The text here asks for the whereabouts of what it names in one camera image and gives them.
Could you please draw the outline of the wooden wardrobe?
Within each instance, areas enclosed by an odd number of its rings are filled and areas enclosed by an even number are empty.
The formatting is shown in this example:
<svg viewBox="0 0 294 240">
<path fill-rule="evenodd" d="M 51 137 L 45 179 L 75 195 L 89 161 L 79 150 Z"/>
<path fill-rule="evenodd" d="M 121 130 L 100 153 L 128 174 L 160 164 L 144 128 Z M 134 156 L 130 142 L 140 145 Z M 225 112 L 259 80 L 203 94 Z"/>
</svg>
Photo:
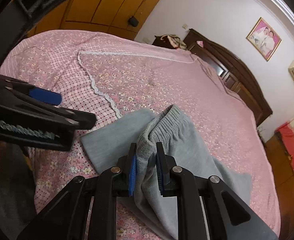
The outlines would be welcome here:
<svg viewBox="0 0 294 240">
<path fill-rule="evenodd" d="M 134 40 L 160 0 L 67 0 L 46 15 L 28 37 L 56 29 L 98 31 Z M 128 25 L 134 16 L 137 27 Z"/>
</svg>

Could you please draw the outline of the dark wooden headboard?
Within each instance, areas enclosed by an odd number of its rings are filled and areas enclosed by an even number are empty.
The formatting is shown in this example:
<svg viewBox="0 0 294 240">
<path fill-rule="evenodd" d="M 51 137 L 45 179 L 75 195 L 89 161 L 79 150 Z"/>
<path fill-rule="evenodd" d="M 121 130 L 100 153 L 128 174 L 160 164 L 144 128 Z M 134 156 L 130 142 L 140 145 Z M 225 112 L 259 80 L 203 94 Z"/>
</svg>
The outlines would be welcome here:
<svg viewBox="0 0 294 240">
<path fill-rule="evenodd" d="M 255 76 L 247 65 L 227 48 L 213 42 L 194 29 L 184 38 L 187 49 L 210 64 L 223 84 L 245 102 L 259 126 L 273 111 Z"/>
</svg>

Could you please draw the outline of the framed wedding photo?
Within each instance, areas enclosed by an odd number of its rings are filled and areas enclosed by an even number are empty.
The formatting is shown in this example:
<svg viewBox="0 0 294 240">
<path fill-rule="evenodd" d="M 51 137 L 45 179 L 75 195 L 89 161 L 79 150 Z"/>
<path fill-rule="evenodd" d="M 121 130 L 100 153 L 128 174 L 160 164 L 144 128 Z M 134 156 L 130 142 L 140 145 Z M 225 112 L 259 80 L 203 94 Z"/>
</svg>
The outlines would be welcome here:
<svg viewBox="0 0 294 240">
<path fill-rule="evenodd" d="M 262 17 L 258 19 L 246 39 L 256 48 L 267 62 L 282 41 L 276 31 Z"/>
</svg>

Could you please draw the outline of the grey sweat pants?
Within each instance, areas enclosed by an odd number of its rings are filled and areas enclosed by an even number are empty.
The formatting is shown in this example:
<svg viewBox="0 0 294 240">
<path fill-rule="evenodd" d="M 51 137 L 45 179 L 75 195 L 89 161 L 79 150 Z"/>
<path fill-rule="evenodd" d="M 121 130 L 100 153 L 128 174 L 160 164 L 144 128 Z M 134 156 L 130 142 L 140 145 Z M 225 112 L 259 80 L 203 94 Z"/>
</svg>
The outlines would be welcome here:
<svg viewBox="0 0 294 240">
<path fill-rule="evenodd" d="M 133 196 L 120 198 L 119 202 L 162 239 L 178 238 L 178 218 L 176 198 L 160 195 L 158 142 L 169 157 L 168 167 L 178 164 L 202 178 L 218 176 L 246 204 L 250 202 L 251 176 L 237 173 L 213 157 L 191 119 L 176 105 L 158 115 L 148 109 L 129 113 L 80 140 L 98 173 L 128 155 L 132 143 L 137 145 L 135 190 Z"/>
</svg>

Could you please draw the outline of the pink floral bedspread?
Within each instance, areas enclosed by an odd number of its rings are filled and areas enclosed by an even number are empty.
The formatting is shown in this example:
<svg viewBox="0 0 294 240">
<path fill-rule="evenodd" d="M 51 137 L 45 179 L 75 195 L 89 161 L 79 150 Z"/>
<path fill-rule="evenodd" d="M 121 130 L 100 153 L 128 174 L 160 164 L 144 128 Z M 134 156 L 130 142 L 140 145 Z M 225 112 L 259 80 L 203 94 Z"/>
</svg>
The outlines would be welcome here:
<svg viewBox="0 0 294 240">
<path fill-rule="evenodd" d="M 0 74 L 60 93 L 62 107 L 93 112 L 96 128 L 141 108 L 160 113 L 177 105 L 213 156 L 251 175 L 250 207 L 280 232 L 274 177 L 253 112 L 199 57 L 104 33 L 53 30 L 21 41 Z"/>
</svg>

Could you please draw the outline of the cluttered dark nightstand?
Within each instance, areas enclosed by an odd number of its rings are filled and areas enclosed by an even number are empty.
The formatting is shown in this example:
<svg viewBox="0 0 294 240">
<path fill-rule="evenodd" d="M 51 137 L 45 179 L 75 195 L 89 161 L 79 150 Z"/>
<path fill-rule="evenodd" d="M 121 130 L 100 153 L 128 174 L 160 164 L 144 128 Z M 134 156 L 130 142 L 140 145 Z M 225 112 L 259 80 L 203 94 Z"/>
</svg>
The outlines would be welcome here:
<svg viewBox="0 0 294 240">
<path fill-rule="evenodd" d="M 187 50 L 187 45 L 175 34 L 165 34 L 155 36 L 152 45 L 167 49 L 183 49 Z"/>
</svg>

